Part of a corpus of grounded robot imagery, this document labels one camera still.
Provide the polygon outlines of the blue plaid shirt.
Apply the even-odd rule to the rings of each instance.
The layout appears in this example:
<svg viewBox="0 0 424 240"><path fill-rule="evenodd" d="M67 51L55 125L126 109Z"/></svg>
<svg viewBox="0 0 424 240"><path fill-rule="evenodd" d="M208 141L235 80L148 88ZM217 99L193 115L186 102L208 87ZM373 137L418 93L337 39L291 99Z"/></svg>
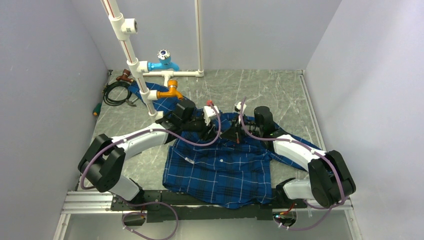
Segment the blue plaid shirt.
<svg viewBox="0 0 424 240"><path fill-rule="evenodd" d="M268 204L273 199L273 160L300 169L251 137L240 143L216 137L202 140L199 133L184 131L168 149L162 185L229 209Z"/></svg>

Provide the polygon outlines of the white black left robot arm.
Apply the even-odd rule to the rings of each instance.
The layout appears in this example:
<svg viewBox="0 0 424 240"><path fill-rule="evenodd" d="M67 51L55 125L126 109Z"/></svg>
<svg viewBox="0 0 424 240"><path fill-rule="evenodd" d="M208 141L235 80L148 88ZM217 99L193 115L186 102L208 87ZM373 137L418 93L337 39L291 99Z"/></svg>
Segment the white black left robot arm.
<svg viewBox="0 0 424 240"><path fill-rule="evenodd" d="M179 100L174 110L165 113L151 125L129 134L108 137L96 136L80 160L80 187L84 190L88 180L100 193L109 192L120 197L131 210L145 203L145 191L134 180L122 174L126 160L152 147L165 145L175 139L193 146L209 146L218 140L213 120L219 120L220 111L211 101L199 113L196 104L188 99ZM183 138L184 132L197 133L203 143Z"/></svg>

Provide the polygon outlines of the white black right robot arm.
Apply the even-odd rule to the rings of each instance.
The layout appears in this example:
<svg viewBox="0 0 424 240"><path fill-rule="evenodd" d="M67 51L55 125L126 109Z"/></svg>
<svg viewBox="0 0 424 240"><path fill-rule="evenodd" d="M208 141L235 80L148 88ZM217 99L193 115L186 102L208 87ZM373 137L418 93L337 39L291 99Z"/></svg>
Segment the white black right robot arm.
<svg viewBox="0 0 424 240"><path fill-rule="evenodd" d="M307 179L289 178L277 185L275 200L280 207L287 208L295 200L314 200L321 208L329 209L356 192L355 181L339 151L324 151L296 139L274 122L267 106L256 107L252 120L242 106L236 110L221 138L235 143L255 140L261 148L288 159L293 167L308 174Z"/></svg>

